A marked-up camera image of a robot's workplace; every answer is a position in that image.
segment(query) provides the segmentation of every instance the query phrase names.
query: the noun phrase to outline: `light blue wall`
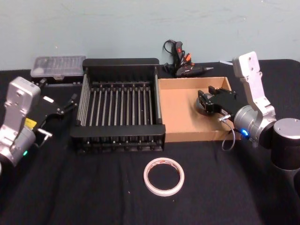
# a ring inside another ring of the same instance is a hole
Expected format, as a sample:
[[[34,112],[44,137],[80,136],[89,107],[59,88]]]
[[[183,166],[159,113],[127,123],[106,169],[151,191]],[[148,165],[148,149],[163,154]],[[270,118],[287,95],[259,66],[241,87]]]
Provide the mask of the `light blue wall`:
[[[156,57],[181,40],[194,62],[300,60],[300,0],[0,0],[0,70],[41,55]]]

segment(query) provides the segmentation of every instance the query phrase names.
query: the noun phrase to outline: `robotic arm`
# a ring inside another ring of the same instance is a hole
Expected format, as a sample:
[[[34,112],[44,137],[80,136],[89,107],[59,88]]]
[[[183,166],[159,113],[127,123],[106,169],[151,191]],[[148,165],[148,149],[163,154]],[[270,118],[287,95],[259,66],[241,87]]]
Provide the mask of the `robotic arm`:
[[[255,52],[233,59],[234,74],[244,85],[249,105],[236,100],[236,93],[209,87],[209,94],[198,91],[198,107],[205,114],[220,113],[233,122],[235,130],[258,144],[271,149],[274,165],[284,170],[300,168],[300,120],[276,120],[275,109],[265,97],[262,72]]]
[[[40,96],[41,87],[46,80],[42,79],[39,86],[17,77],[9,83],[6,114],[0,128],[0,162],[17,166],[27,150],[36,141],[36,135],[44,135],[43,142],[52,137],[52,134],[43,130],[43,125],[52,118],[63,119],[77,104],[76,95],[64,107],[58,106],[47,96]]]

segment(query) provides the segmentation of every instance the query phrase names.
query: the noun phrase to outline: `clear plastic case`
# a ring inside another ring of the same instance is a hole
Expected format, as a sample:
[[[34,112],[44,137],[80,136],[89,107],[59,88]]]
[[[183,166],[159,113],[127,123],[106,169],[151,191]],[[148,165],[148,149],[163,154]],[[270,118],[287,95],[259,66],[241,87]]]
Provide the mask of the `clear plastic case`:
[[[37,57],[31,77],[53,77],[55,80],[63,80],[66,76],[82,76],[83,60],[86,56],[41,56]]]

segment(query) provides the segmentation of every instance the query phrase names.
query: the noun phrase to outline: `silver bracket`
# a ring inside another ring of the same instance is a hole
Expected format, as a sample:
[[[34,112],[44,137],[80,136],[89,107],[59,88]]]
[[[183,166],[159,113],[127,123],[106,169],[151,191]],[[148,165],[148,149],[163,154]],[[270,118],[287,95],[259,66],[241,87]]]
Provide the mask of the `silver bracket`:
[[[263,91],[262,76],[259,62],[255,52],[241,55],[232,60],[234,74],[244,85],[247,101],[249,105],[257,111],[257,117],[254,125],[257,132],[254,134],[256,141],[263,128],[273,121],[275,118],[275,109],[270,101],[266,98]]]

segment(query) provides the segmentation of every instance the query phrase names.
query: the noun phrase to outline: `blue led light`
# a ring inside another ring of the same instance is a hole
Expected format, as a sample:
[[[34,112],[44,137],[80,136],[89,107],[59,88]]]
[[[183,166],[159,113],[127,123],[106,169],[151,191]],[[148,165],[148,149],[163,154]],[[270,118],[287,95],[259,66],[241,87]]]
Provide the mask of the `blue led light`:
[[[248,137],[249,136],[249,133],[246,129],[241,129],[240,130],[241,134],[244,136],[244,137]]]

